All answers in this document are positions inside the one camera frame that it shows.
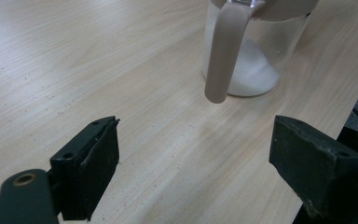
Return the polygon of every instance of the pitcher handle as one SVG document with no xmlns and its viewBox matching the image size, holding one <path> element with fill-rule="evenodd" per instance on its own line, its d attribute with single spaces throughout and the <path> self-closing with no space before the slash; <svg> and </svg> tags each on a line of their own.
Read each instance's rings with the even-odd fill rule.
<svg viewBox="0 0 358 224">
<path fill-rule="evenodd" d="M 260 0 L 254 6 L 238 2 L 228 0 L 223 5 L 213 31 L 205 96 L 215 104 L 226 100 L 246 26 L 252 15 L 265 4 Z"/>
</svg>

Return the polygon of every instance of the light wood grain surface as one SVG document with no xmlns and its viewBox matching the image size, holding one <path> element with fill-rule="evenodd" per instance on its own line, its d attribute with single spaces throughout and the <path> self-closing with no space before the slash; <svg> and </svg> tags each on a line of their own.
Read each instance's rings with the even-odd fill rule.
<svg viewBox="0 0 358 224">
<path fill-rule="evenodd" d="M 322 0 L 279 86 L 209 103 L 206 0 L 0 1 L 0 185 L 115 115 L 120 165 L 91 223 L 291 223 L 274 116 L 337 137 L 358 97 L 358 0 Z"/>
</svg>

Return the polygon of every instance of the clear plastic pitcher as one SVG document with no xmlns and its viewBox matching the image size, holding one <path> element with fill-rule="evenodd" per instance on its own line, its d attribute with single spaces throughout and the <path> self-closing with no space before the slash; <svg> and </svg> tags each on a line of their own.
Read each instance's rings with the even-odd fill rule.
<svg viewBox="0 0 358 224">
<path fill-rule="evenodd" d="M 277 1 L 278 3 L 283 1 L 287 4 L 288 0 L 274 1 L 274 4 L 277 4 Z M 235 13 L 238 14 L 238 12 L 228 12 L 229 24 L 226 21 L 226 24 L 224 24 L 226 30 L 216 31 L 216 21 L 222 14 L 222 6 L 226 7 L 227 4 L 230 4 L 231 7 L 241 7 L 241 3 L 209 0 L 202 74 L 207 78 L 205 95 L 211 102 L 222 103 L 227 94 L 238 96 L 263 94 L 277 85 L 280 74 L 283 72 L 298 39 L 301 37 L 310 12 L 317 4 L 317 0 L 294 1 L 301 2 L 303 4 L 301 7 L 303 8 L 295 10 L 295 13 L 292 14 L 290 12 L 286 13 L 288 9 L 280 9 L 286 10 L 286 12 L 283 12 L 283 15 L 275 13 L 271 17 L 269 17 L 271 15 L 269 12 L 267 12 L 267 16 L 262 14 L 264 13 L 263 8 L 269 10 L 267 6 L 269 2 L 258 1 L 257 3 L 256 1 L 251 1 L 256 4 L 265 4 L 260 7 L 261 9 L 258 9 L 261 15 L 253 12 L 254 14 L 251 15 L 248 21 L 241 21 L 237 20 L 235 15 L 232 16 Z M 248 23 L 247 26 L 246 24 L 236 24 L 237 26 L 234 25 L 234 28 L 228 27 L 232 23 L 238 22 Z M 235 45 L 232 43 L 238 37 L 232 36 L 232 30 L 229 29 L 238 29 L 236 27 L 242 29 L 242 26 L 244 27 L 244 34 L 241 36 L 239 45 L 237 44 L 237 47 L 232 46 Z M 214 59 L 211 57 L 213 46 L 217 46 L 217 50 L 214 52 Z"/>
</svg>

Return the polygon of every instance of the screw hole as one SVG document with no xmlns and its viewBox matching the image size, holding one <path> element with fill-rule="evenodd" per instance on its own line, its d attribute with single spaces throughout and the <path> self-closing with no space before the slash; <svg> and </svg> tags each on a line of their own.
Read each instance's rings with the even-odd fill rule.
<svg viewBox="0 0 358 224">
<path fill-rule="evenodd" d="M 341 157 L 349 157 L 350 154 L 346 153 L 346 152 L 338 152 L 338 155 Z"/>
<path fill-rule="evenodd" d="M 13 181 L 13 185 L 16 187 L 25 186 L 32 183 L 35 179 L 36 179 L 36 175 L 34 174 L 21 175 Z"/>
<path fill-rule="evenodd" d="M 63 157 L 64 159 L 71 159 L 73 156 L 74 156 L 74 153 L 68 152 L 68 153 L 63 154 L 62 157 Z"/>
</svg>

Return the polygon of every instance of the pitcher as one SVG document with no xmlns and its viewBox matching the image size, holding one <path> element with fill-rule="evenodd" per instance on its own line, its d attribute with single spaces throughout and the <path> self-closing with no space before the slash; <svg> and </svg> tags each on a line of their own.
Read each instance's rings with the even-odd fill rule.
<svg viewBox="0 0 358 224">
<path fill-rule="evenodd" d="M 255 96 L 279 81 L 318 0 L 209 0 L 202 74 L 213 103 Z"/>
</svg>

